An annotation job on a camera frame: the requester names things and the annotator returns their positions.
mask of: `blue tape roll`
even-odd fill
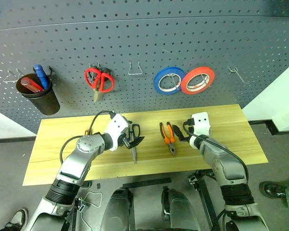
[[[173,74],[173,75],[179,77],[180,81],[178,82],[178,84],[176,86],[173,86],[173,88],[171,88],[171,89],[163,89],[160,86],[160,82],[165,76],[167,76],[169,74]],[[183,70],[181,70],[177,67],[174,67],[174,66],[173,67],[167,67],[167,68],[161,70],[160,72],[158,72],[158,74],[155,76],[154,82],[153,82],[154,88],[157,91],[157,93],[162,94],[162,95],[174,94],[174,93],[181,90],[181,81],[184,77],[185,77],[185,73]]]

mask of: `wooden board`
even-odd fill
[[[137,164],[132,161],[131,151],[119,147],[105,151],[93,162],[86,180],[136,176],[163,172],[187,171],[210,168],[198,150],[187,142],[175,142],[176,156],[172,156],[164,143],[159,123],[170,121],[182,124],[191,114],[208,112],[211,136],[226,145],[247,164],[268,162],[250,125],[238,104],[184,108],[163,111],[124,113],[128,120],[140,124],[145,139],[137,146]],[[59,152],[64,142],[84,134],[93,116],[43,119],[33,146],[23,185],[51,184],[60,168]],[[110,121],[109,115],[100,115],[93,126],[94,132],[103,132]],[[75,148],[76,140],[65,148],[65,159]]]

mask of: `pliers handle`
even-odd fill
[[[168,130],[169,130],[169,132],[170,132],[170,138],[167,137],[167,135],[166,135],[166,133],[165,133],[165,131],[164,131],[163,123],[159,123],[160,134],[162,135],[165,144],[174,143],[174,142],[175,142],[175,138],[174,138],[174,135],[173,135],[172,127],[171,127],[171,125],[170,125],[169,122],[167,122],[167,127],[168,127]]]

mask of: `tape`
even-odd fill
[[[171,95],[174,94],[178,91],[181,90],[181,82],[182,79],[184,78],[185,73],[183,70],[177,68],[177,67],[167,67],[164,70],[161,70],[160,72],[158,72],[158,74],[155,76],[154,78],[154,88],[157,91],[157,93],[162,94],[162,95]],[[162,88],[161,87],[161,82],[162,79],[165,77],[172,77],[172,81],[173,83],[173,87],[166,89],[166,88]]]
[[[195,77],[201,77],[202,81],[195,85],[188,85],[191,80]],[[208,66],[201,66],[194,70],[191,70],[186,74],[186,76],[182,80],[181,90],[183,93],[188,95],[194,95],[201,93],[205,89],[207,89],[213,82],[215,78],[215,74],[211,68]]]

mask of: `black cup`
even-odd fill
[[[33,93],[29,89],[25,88],[23,85],[21,85],[20,80],[24,77],[28,77],[32,79],[34,82],[42,86],[39,77],[36,74],[28,74],[25,76],[22,76],[17,82],[16,82],[16,88],[17,90],[27,99],[29,99],[36,108],[42,112],[44,115],[53,115],[57,113],[60,109],[60,104],[57,100],[56,95],[53,91],[53,83],[48,78],[49,86],[41,92]]]

